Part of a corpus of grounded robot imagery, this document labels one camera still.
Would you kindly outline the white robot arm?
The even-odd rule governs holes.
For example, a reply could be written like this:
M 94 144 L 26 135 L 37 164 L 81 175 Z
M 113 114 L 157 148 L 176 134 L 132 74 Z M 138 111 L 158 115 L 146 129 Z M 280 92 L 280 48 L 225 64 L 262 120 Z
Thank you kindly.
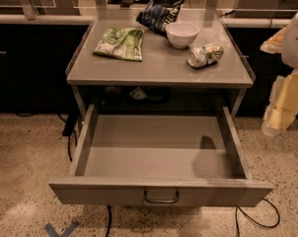
M 281 61 L 293 69 L 286 77 L 276 77 L 263 115 L 261 131 L 276 136 L 284 132 L 298 115 L 298 13 L 286 27 L 267 39 L 261 50 L 280 53 Z

